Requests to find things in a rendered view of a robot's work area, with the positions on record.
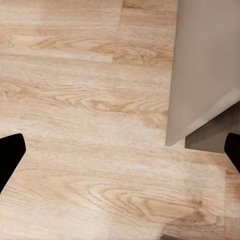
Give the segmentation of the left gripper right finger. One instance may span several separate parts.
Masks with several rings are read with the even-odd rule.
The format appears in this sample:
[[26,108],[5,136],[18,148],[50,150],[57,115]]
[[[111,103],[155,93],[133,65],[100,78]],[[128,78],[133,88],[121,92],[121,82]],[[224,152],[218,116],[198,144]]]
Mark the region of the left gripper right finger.
[[232,161],[238,172],[240,173],[240,135],[235,133],[228,133],[224,151]]

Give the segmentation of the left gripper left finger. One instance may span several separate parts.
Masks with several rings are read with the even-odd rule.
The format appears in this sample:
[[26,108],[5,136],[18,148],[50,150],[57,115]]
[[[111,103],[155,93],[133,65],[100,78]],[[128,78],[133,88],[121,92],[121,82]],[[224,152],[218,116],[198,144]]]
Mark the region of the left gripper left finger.
[[0,193],[26,152],[21,133],[0,138]]

